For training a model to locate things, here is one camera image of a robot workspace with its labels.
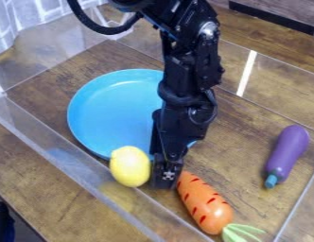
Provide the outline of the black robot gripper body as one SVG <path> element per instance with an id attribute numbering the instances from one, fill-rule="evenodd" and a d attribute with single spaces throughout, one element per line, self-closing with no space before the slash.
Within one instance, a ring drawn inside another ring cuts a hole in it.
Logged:
<path id="1" fill-rule="evenodd" d="M 164 162 L 177 163 L 188 153 L 190 144 L 203 140 L 218 115 L 214 90 L 202 93 L 190 105 L 163 102 L 153 112 L 149 152 Z"/>

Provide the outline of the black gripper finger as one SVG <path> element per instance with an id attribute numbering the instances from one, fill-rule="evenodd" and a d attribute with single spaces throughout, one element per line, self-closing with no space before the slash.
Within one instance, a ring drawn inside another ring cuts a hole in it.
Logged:
<path id="1" fill-rule="evenodd" d="M 152 163 L 151 186 L 157 189 L 173 189 L 183 171 L 184 161 L 168 161 L 156 154 Z"/>

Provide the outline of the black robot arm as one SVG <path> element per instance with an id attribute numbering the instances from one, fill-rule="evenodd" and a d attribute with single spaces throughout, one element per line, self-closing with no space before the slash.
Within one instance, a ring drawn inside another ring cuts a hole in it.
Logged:
<path id="1" fill-rule="evenodd" d="M 224 68 L 218 54 L 219 21 L 207 0 L 109 0 L 136 12 L 160 30 L 165 62 L 159 84 L 163 108 L 152 114 L 151 186 L 172 189 L 183 171 L 190 145 L 206 137 L 218 115 L 212 87 Z"/>

